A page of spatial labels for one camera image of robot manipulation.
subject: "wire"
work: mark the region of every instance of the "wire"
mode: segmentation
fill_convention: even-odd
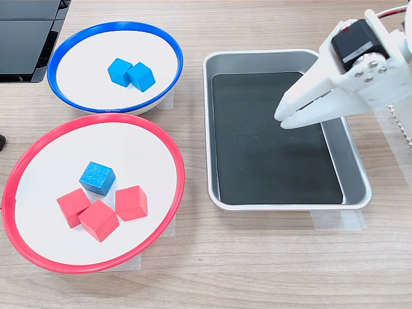
[[[403,13],[403,12],[406,12],[407,6],[408,5],[402,5],[402,6],[398,6],[397,8],[391,8],[389,10],[382,11],[381,13],[378,13],[376,15],[380,19],[380,18],[384,18],[387,16]]]

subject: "metal tray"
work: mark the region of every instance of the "metal tray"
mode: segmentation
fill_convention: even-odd
[[[204,60],[207,187],[221,209],[348,210],[370,202],[343,117],[293,130],[274,119],[283,93],[317,58],[310,50],[273,50]]]

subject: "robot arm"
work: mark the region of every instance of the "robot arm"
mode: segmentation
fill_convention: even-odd
[[[411,59],[405,34],[388,33],[367,10],[365,20],[333,29],[317,62],[284,94],[275,119],[292,129],[412,100]]]

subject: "tray rim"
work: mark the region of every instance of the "tray rim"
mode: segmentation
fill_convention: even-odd
[[[96,34],[104,33],[104,32],[113,32],[113,31],[123,31],[123,30],[131,30],[131,31],[139,31],[139,32],[147,32],[153,35],[157,35],[165,40],[174,50],[176,54],[176,58],[178,60],[178,69],[176,75],[174,76],[173,81],[171,84],[164,89],[161,93],[159,93],[154,98],[137,104],[135,106],[129,106],[128,108],[119,108],[119,109],[95,109],[95,108],[87,108],[81,105],[78,105],[72,102],[68,97],[66,97],[63,92],[60,90],[59,85],[57,84],[56,73],[57,68],[59,67],[60,61],[62,58],[67,54],[67,52],[72,49],[76,44],[79,42],[93,36]],[[157,28],[151,24],[145,23],[138,23],[135,21],[112,21],[109,23],[102,23],[97,24],[95,26],[91,26],[89,28],[83,29],[80,32],[73,34],[67,40],[65,40],[53,53],[50,58],[49,65],[47,68],[47,79],[48,83],[51,87],[51,90],[57,95],[59,99],[63,102],[67,103],[68,105],[73,106],[74,108],[81,109],[83,111],[87,111],[89,113],[130,113],[133,111],[138,111],[139,109],[146,108],[151,104],[159,103],[160,99],[162,99],[178,82],[180,75],[182,74],[183,70],[183,52],[180,48],[179,44],[177,43],[176,39],[168,34],[166,31]]]
[[[21,176],[23,175],[24,170],[27,168],[28,164],[36,156],[36,154],[39,153],[44,147],[46,147],[50,142],[54,141],[56,138],[76,129],[79,129],[81,127],[106,122],[121,122],[142,127],[151,132],[152,134],[156,135],[166,145],[176,165],[177,182],[176,192],[173,198],[172,205],[166,217],[161,222],[161,224],[156,228],[156,230],[154,230],[154,232],[141,244],[139,244],[129,252],[122,254],[121,256],[104,262],[89,265],[68,265],[46,259],[45,257],[42,257],[40,254],[36,253],[26,244],[26,242],[21,237],[19,230],[17,229],[17,226],[15,224],[15,195],[17,192],[17,188],[19,186]],[[33,264],[36,264],[37,266],[54,272],[60,272],[65,274],[85,274],[90,272],[98,272],[124,263],[138,255],[142,251],[144,251],[148,246],[150,246],[160,235],[162,235],[163,231],[173,220],[179,208],[180,202],[182,201],[184,187],[185,167],[183,157],[180,153],[178,146],[175,144],[174,140],[166,133],[166,131],[164,131],[158,125],[138,116],[119,113],[94,114],[69,121],[53,129],[49,133],[45,134],[43,137],[38,139],[38,141],[36,141],[32,146],[30,146],[30,148],[22,155],[22,157],[20,157],[19,161],[16,163],[7,179],[0,209],[2,210],[3,225],[5,227],[5,231],[9,240],[11,241],[12,245],[16,248],[16,250],[28,261],[31,261]]]
[[[216,51],[214,53],[209,54],[203,60],[203,93],[204,93],[204,108],[205,108],[205,143],[206,143],[206,165],[207,165],[207,193],[211,201],[218,206],[219,208],[223,209],[224,211],[316,211],[316,210],[357,210],[361,209],[371,201],[372,199],[372,188],[366,174],[365,167],[362,163],[361,157],[359,152],[356,148],[355,142],[353,140],[352,134],[350,132],[348,123],[344,117],[341,117],[340,120],[342,122],[344,131],[346,136],[348,137],[348,141],[350,144],[350,149],[354,155],[355,163],[357,164],[358,170],[360,172],[362,182],[365,185],[365,195],[363,199],[356,204],[256,204],[256,205],[230,205],[223,203],[220,201],[215,193],[213,192],[213,185],[212,185],[212,154],[211,154],[211,132],[209,127],[209,88],[208,88],[208,80],[207,80],[207,63],[215,56],[225,55],[225,54],[259,54],[259,53],[293,53],[293,52],[305,52],[315,55],[319,57],[319,54],[316,51],[309,50],[306,48],[301,49],[284,49],[284,50],[234,50],[234,51]]]

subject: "blue cube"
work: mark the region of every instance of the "blue cube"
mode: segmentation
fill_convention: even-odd
[[[106,196],[115,179],[111,168],[90,162],[79,182],[87,191]]]
[[[141,62],[128,69],[127,75],[134,87],[141,92],[145,92],[156,83],[152,70]]]
[[[132,64],[130,62],[116,58],[108,68],[111,81],[123,87],[128,87],[130,79],[126,72],[131,67]]]

